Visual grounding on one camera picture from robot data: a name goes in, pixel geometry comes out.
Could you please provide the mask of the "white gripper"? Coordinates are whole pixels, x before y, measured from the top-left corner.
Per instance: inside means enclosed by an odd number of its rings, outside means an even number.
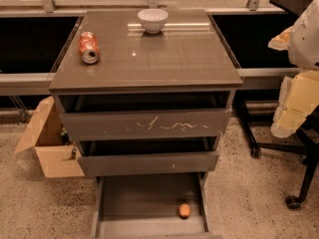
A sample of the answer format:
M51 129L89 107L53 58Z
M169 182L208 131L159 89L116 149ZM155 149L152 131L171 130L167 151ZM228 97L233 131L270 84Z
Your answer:
M272 38L268 47L287 51L289 62L299 68L319 70L319 0L313 0L293 27ZM271 133L285 138L295 133L319 106L319 73L307 71L285 77L280 88Z

